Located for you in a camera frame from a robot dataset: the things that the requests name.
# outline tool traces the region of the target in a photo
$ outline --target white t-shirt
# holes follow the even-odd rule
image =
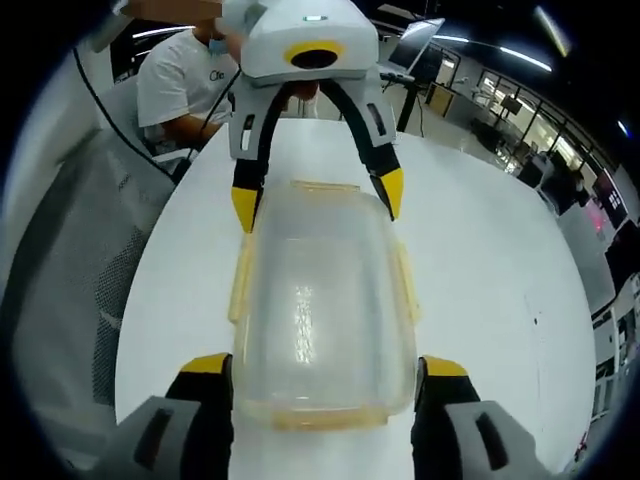
[[[204,120],[237,69],[230,55],[212,55],[191,30],[149,52],[138,72],[138,121],[157,153],[175,149],[160,124],[186,114]],[[226,122],[230,115],[231,103],[225,98],[210,121]]]

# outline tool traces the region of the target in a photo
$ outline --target laptop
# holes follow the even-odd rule
[[[389,60],[378,63],[380,74],[410,77],[411,71],[443,23],[444,18],[437,18],[409,24]]]

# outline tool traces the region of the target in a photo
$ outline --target person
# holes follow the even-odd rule
[[[225,96],[204,125],[216,100],[238,70],[243,39],[223,35],[213,20],[179,32],[149,52],[138,73],[138,121],[154,155],[179,148],[200,150],[231,116]],[[313,98],[317,84],[296,86]]]

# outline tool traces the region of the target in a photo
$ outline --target desk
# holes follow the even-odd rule
[[[536,192],[469,155],[405,134],[396,151],[405,196],[395,230],[424,312],[418,352],[464,365],[480,397],[500,402],[534,435],[540,460],[562,469],[589,426],[595,352],[580,276],[555,220]],[[120,335],[118,422],[164,395],[194,357],[232,349],[227,311],[242,231],[228,152],[223,128],[146,246]],[[267,188],[292,178],[373,193],[343,122],[278,123]],[[249,434],[234,417],[231,478],[412,478],[412,422],[408,410],[377,430],[316,436]],[[256,443],[269,452],[251,456]]]

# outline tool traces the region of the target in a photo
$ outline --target yellow ring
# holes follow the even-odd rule
[[[293,57],[296,55],[313,50],[328,50],[329,52],[335,53],[339,58],[342,52],[344,52],[344,45],[335,40],[312,40],[309,42],[296,43],[284,52],[284,59],[287,63],[291,63],[291,60],[293,60]]]

